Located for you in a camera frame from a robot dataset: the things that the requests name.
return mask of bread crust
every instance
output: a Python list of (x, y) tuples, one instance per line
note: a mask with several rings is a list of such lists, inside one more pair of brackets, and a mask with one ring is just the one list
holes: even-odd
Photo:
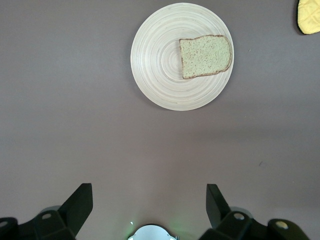
[[(181, 40), (189, 40), (189, 41), (190, 41), (190, 40), (197, 40), (197, 39), (200, 39), (200, 38), (203, 38), (203, 37), (209, 37), (209, 36), (219, 37), (219, 38), (225, 38), (225, 39), (227, 40), (227, 42), (228, 42), (228, 44), (229, 44), (229, 49), (230, 49), (230, 51), (229, 51), (229, 52), (230, 52), (230, 57), (229, 57), (229, 62), (228, 62), (227, 67), (224, 68), (224, 69), (222, 69), (222, 70), (220, 70), (220, 71), (211, 72), (211, 73), (206, 73), (206, 74), (200, 74), (200, 75), (193, 75), (193, 76), (190, 76), (190, 77), (184, 77), (184, 76), (182, 75), (182, 78), (183, 78), (183, 79), (188, 80), (188, 79), (194, 79), (195, 77), (204, 77), (204, 76), (217, 75), (217, 74), (223, 73), (223, 72), (225, 72), (225, 71), (227, 71), (227, 70), (229, 69), (229, 67), (230, 67), (230, 65), (231, 65), (231, 61), (232, 61), (232, 48), (231, 48), (231, 44), (230, 44), (228, 38), (227, 38), (226, 36), (224, 36), (224, 35), (208, 34), (208, 35), (198, 36), (198, 37), (196, 37), (196, 38), (181, 38), (181, 39), (179, 39), (180, 52), (181, 52), (181, 44), (180, 44)], [(181, 62), (182, 62), (182, 69), (184, 69), (184, 60), (183, 60), (182, 56), (181, 56)]]

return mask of plate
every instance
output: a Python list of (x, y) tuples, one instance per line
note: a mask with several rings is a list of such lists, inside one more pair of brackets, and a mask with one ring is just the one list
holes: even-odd
[[(211, 76), (182, 78), (179, 39), (224, 35), (232, 49), (229, 69)], [(192, 3), (165, 6), (149, 16), (137, 31), (131, 48), (136, 84), (155, 104), (170, 110), (200, 108), (226, 86), (234, 65), (234, 45), (225, 23), (209, 9)]]

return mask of gray table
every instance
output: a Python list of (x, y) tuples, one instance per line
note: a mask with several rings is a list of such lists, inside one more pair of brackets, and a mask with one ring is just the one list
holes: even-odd
[(174, 0), (0, 1), (0, 215), (26, 222), (92, 183), (79, 240), (156, 223), (210, 227), (207, 183), (262, 224), (320, 239), (320, 33), (295, 0), (195, 0), (225, 22), (234, 68), (192, 111), (149, 101), (131, 72), (140, 25)]

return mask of yellow quilted fabric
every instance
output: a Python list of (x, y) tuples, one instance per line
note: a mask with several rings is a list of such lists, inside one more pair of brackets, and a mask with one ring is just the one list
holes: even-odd
[(304, 34), (320, 32), (320, 0), (300, 0), (297, 20)]

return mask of white round plate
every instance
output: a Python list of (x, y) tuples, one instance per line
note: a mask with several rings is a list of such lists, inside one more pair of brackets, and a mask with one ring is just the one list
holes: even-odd
[[(179, 39), (224, 35), (232, 48), (227, 71), (182, 78)], [(165, 6), (145, 20), (131, 48), (131, 69), (140, 90), (155, 104), (171, 110), (200, 108), (226, 86), (234, 65), (234, 45), (225, 23), (209, 9), (192, 3)]]

